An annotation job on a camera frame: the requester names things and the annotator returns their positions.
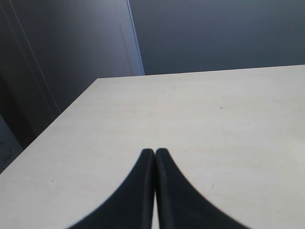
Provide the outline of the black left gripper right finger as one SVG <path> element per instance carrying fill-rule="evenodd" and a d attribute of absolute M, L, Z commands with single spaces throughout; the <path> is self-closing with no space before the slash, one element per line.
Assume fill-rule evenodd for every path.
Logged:
<path fill-rule="evenodd" d="M 204 198 L 182 174 L 166 148 L 156 151 L 155 165 L 159 228 L 247 228 Z"/>

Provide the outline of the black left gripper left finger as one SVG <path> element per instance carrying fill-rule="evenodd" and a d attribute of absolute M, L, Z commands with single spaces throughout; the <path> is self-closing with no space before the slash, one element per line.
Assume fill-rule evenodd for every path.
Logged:
<path fill-rule="evenodd" d="M 150 229 L 155 191 L 155 154 L 143 149 L 115 192 L 71 229 Z"/>

